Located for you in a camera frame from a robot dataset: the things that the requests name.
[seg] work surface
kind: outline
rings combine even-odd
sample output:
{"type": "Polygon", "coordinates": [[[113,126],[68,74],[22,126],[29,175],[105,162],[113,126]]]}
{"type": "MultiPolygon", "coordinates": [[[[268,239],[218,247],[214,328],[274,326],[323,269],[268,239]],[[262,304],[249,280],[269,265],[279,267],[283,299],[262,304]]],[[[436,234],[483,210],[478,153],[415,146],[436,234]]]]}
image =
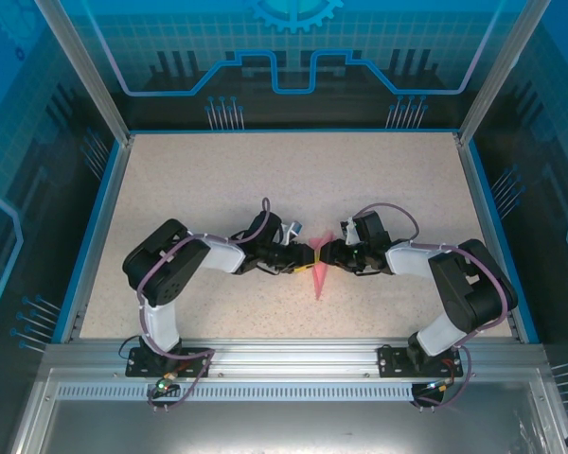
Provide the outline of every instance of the work surface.
{"type": "MultiPolygon", "coordinates": [[[[482,238],[450,133],[139,135],[80,335],[139,333],[122,261],[166,219],[230,236],[250,225],[264,196],[283,221],[303,224],[300,241],[328,229],[341,236],[339,222],[375,201],[410,211],[418,240],[482,238]]],[[[401,213],[380,214],[392,239],[413,232],[401,213]]],[[[177,300],[177,325],[185,338],[408,337],[442,310],[435,283],[414,276],[361,278],[330,268],[315,301],[310,271],[199,270],[177,300]]],[[[509,336],[509,327],[486,335],[509,336]]]]}

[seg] glass panel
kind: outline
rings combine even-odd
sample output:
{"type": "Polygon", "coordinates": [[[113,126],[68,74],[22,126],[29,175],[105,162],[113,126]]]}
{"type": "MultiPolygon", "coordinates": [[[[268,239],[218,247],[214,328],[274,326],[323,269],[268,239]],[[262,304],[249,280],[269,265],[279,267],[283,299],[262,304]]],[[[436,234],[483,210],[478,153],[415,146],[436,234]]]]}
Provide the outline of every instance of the glass panel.
{"type": "Polygon", "coordinates": [[[50,341],[113,143],[33,2],[0,2],[0,452],[50,341]]]}
{"type": "Polygon", "coordinates": [[[134,130],[457,128],[524,0],[65,0],[134,130]]]}
{"type": "Polygon", "coordinates": [[[475,144],[537,332],[567,364],[568,0],[545,12],[475,144]]]}

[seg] gear graphic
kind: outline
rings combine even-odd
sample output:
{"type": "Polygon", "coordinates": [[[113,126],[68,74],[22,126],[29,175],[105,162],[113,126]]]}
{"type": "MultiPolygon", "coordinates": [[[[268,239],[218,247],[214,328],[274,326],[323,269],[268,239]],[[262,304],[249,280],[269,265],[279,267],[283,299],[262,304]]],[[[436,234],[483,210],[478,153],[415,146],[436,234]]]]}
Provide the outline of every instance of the gear graphic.
{"type": "Polygon", "coordinates": [[[312,26],[322,26],[324,19],[332,19],[343,0],[251,0],[249,6],[265,26],[296,33],[299,28],[308,32],[312,26]]]}
{"type": "Polygon", "coordinates": [[[0,0],[0,27],[17,44],[31,38],[37,24],[33,0],[0,0]]]}

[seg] vertical metal post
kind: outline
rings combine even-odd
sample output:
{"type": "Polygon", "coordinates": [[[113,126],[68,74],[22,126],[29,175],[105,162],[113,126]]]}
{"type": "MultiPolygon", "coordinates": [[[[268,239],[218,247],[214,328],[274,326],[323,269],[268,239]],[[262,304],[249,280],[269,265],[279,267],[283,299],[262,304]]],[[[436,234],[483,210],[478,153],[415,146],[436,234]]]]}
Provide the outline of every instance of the vertical metal post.
{"type": "Polygon", "coordinates": [[[482,85],[473,104],[471,104],[465,120],[463,120],[459,130],[462,145],[468,144],[477,131],[492,101],[494,101],[499,90],[501,90],[511,69],[513,69],[517,59],[520,58],[520,54],[524,50],[532,32],[539,24],[549,2],[550,0],[527,0],[515,26],[509,33],[505,44],[503,44],[499,56],[492,65],[484,85],[482,85]]]}
{"type": "Polygon", "coordinates": [[[115,139],[126,147],[130,137],[126,123],[61,3],[59,0],[35,2],[115,139]]]}

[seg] enclosure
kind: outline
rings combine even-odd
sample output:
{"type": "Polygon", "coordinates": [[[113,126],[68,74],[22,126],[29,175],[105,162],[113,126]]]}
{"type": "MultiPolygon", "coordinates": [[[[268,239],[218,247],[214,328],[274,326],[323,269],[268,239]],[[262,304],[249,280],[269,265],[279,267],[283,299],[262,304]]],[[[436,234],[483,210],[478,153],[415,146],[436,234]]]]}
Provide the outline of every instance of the enclosure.
{"type": "Polygon", "coordinates": [[[156,448],[568,452],[568,0],[0,2],[0,452],[156,448]],[[442,312],[433,281],[198,270],[176,326],[216,353],[154,414],[125,257],[263,197],[304,243],[379,201],[484,241],[518,305],[458,400],[378,353],[442,312]]]}

